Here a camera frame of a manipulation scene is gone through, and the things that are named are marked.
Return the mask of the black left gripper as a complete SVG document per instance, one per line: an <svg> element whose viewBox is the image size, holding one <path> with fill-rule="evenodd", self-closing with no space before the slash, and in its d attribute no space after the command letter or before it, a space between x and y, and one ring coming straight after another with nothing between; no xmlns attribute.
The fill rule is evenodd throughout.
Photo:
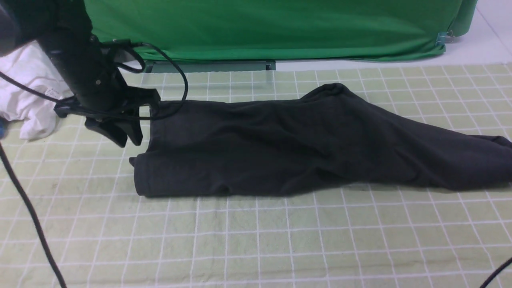
<svg viewBox="0 0 512 288"><path fill-rule="evenodd" d="M158 108L160 95L156 89L132 87L126 83L118 68L102 71L97 77L86 74L70 82L72 97L54 107L61 117L69 114L85 116L85 127L124 148L130 139L135 146L142 144L143 133L138 119L141 106ZM114 117L134 117L121 120Z"/></svg>

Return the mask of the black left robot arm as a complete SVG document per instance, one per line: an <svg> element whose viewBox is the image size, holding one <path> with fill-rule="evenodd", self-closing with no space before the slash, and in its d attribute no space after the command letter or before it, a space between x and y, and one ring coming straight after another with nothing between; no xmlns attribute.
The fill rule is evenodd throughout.
<svg viewBox="0 0 512 288"><path fill-rule="evenodd" d="M73 96L55 100L60 118L86 118L87 129L121 148L142 143L140 107L156 108L155 89L130 87L120 68L141 73L144 60L130 40L101 42L82 0L2 0L1 55L36 41Z"/></svg>

